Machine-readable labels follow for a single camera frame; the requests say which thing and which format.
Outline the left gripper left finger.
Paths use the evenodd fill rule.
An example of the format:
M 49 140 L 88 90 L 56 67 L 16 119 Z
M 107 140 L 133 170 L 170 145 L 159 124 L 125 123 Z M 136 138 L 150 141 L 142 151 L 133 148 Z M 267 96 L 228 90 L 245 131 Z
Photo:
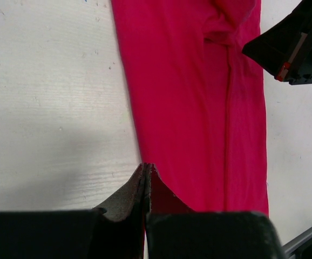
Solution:
M 143 258 L 145 165 L 92 209 L 0 212 L 0 258 Z

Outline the red t shirt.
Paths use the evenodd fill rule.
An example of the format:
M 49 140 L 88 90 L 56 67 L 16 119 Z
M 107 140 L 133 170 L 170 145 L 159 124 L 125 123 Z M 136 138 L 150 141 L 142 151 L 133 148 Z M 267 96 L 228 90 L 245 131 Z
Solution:
M 112 1 L 141 159 L 198 212 L 269 213 L 260 1 Z

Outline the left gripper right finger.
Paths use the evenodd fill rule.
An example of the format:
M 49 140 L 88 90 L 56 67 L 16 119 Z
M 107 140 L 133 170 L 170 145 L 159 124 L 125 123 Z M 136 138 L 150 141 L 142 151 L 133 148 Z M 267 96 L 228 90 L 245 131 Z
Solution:
M 196 212 L 148 164 L 145 228 L 149 258 L 284 258 L 273 224 L 256 212 Z

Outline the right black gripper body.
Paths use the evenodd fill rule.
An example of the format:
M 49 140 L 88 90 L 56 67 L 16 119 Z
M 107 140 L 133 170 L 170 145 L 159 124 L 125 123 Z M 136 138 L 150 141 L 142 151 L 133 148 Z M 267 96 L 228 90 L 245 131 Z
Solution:
M 275 79 L 291 85 L 312 84 L 312 1 L 298 6 L 278 25 L 287 29 L 286 52 Z

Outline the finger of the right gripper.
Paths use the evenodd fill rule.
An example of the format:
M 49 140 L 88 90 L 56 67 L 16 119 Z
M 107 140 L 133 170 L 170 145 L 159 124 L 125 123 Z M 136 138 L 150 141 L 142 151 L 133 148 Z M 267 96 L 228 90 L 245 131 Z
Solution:
M 286 52 L 285 36 L 282 36 L 286 31 L 287 29 L 281 28 L 277 23 L 265 33 L 245 44 L 242 50 L 243 54 L 275 76 Z

